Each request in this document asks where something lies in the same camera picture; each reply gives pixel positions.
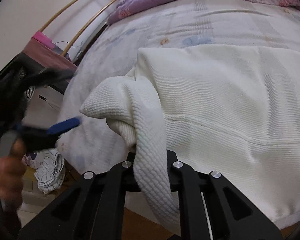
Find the person's left hand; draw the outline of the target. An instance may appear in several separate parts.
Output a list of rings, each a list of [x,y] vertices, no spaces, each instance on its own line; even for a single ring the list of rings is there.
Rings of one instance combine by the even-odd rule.
[[[21,139],[17,139],[9,156],[0,158],[0,199],[18,209],[23,202],[23,175],[26,166],[22,162],[26,149]]]

